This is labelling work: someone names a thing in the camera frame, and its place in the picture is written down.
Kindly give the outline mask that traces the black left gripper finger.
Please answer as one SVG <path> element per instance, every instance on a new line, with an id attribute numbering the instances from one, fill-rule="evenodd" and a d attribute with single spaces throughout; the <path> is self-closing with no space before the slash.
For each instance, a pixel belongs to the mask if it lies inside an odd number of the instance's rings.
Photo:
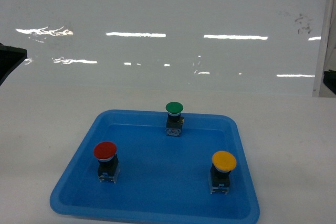
<path id="1" fill-rule="evenodd" d="M 1 44 L 1 80 L 0 84 L 25 60 L 27 59 L 27 50 Z"/>

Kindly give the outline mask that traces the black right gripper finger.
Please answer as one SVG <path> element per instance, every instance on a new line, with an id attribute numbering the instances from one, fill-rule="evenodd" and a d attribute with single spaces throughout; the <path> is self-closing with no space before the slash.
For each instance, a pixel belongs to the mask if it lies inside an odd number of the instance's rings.
<path id="1" fill-rule="evenodd" d="M 323 83 L 331 91 L 336 90 L 336 71 L 328 70 L 323 73 Z"/>

